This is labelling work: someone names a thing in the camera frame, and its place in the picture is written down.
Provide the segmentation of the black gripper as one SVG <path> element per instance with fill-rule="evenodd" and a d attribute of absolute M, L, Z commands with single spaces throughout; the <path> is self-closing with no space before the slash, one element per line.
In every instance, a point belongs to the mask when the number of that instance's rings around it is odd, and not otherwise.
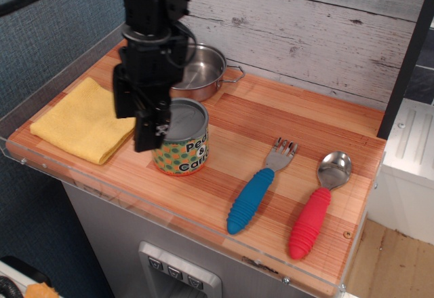
<path fill-rule="evenodd" d="M 136 152 L 159 149 L 171 122 L 170 88 L 182 79 L 189 37 L 181 31 L 165 31 L 160 37 L 124 31 L 123 36 L 127 45 L 113 70 L 115 114 L 135 116 Z"/>

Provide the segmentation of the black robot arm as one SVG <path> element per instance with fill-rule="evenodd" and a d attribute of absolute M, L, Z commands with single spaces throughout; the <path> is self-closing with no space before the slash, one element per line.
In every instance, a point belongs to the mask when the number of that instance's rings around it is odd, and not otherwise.
<path fill-rule="evenodd" d="M 113 71 L 115 113 L 135 118 L 134 149 L 162 146 L 171 122 L 170 89 L 189 63 L 191 33 L 180 23 L 190 0 L 124 0 L 127 41 Z"/>

